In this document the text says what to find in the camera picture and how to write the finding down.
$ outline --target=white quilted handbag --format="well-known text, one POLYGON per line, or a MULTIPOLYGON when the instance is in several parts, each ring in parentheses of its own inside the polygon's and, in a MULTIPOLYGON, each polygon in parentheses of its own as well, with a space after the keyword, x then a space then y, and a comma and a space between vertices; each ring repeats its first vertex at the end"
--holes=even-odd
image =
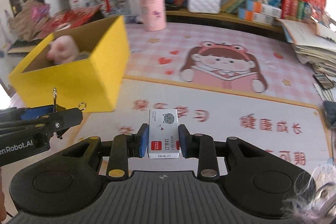
POLYGON ((188 11, 191 13, 218 14, 221 0, 188 0, 188 11))

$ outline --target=yellow box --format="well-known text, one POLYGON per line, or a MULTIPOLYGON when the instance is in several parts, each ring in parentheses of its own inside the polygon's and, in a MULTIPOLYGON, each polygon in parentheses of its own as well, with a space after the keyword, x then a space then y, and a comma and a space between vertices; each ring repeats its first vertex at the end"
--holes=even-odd
POLYGON ((85 112, 113 111, 130 55, 124 18, 111 17, 55 32, 40 42, 12 71, 9 79, 28 107, 57 103, 66 108, 87 104, 85 112), (46 60, 49 43, 70 35, 87 59, 53 65, 46 60))

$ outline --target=wooden shelf edge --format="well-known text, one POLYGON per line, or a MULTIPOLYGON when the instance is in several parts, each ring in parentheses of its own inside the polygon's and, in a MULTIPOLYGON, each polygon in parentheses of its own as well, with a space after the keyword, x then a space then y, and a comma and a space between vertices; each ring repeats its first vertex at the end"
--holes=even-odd
POLYGON ((258 23, 254 21, 239 19, 237 15, 232 15, 224 12, 220 12, 219 14, 198 14, 198 13, 191 13, 186 9, 181 9, 178 11, 166 11, 166 14, 169 16, 184 16, 184 17, 198 17, 198 18, 207 18, 207 19, 216 19, 221 21, 239 23, 244 25, 249 25, 253 27, 258 27, 278 33, 283 33, 283 29, 280 26, 272 26, 263 23, 258 23))

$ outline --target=phone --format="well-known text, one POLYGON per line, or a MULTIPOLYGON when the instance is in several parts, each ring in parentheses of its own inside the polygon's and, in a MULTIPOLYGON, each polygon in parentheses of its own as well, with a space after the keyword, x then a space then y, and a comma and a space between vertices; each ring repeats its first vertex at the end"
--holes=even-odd
POLYGON ((329 78, 323 73, 317 73, 313 75, 313 77, 324 90, 332 89, 334 87, 333 82, 331 82, 329 78))

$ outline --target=cartoon girl illustration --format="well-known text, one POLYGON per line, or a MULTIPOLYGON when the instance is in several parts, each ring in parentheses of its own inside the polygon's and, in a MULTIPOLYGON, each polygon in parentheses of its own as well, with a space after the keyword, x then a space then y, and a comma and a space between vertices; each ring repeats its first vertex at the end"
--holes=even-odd
POLYGON ((268 88, 257 59, 243 46, 210 41, 190 50, 180 77, 186 82, 241 91, 261 93, 268 88))

